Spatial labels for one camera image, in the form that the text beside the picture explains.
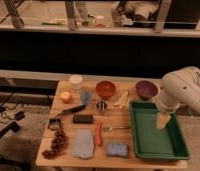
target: sponge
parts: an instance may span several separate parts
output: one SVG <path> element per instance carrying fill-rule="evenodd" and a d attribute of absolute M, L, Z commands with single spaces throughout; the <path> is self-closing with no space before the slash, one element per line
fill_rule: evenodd
<path fill-rule="evenodd" d="M 107 155 L 127 158 L 128 145 L 124 143 L 109 143 L 107 146 Z"/>

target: orange carrot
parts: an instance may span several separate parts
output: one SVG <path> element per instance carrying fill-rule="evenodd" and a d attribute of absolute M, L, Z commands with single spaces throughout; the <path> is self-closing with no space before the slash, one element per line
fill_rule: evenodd
<path fill-rule="evenodd" d="M 102 129 L 102 122 L 98 122 L 96 125 L 96 134 L 95 134 L 95 144 L 97 146 L 102 146 L 101 129 Z"/>

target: orange bowl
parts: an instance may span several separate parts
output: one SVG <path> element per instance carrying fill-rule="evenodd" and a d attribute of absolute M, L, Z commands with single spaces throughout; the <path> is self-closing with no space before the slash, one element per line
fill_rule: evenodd
<path fill-rule="evenodd" d="M 115 91 L 116 86 L 110 81 L 101 81 L 96 85 L 96 92 L 103 100 L 112 97 Z"/>

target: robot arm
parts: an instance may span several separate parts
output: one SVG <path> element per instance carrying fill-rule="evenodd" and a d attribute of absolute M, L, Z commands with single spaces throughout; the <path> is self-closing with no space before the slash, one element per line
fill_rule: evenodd
<path fill-rule="evenodd" d="M 164 128 L 170 119 L 170 113 L 185 103 L 200 114 L 200 70 L 187 67 L 166 74 L 161 81 L 163 89 L 155 98 L 158 109 L 157 128 Z"/>

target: white container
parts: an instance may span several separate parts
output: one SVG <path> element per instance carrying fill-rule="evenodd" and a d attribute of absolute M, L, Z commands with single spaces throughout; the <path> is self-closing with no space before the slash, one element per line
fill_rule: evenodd
<path fill-rule="evenodd" d="M 69 77 L 69 82 L 74 90 L 79 90 L 82 87 L 83 78 L 81 75 L 72 75 Z"/>

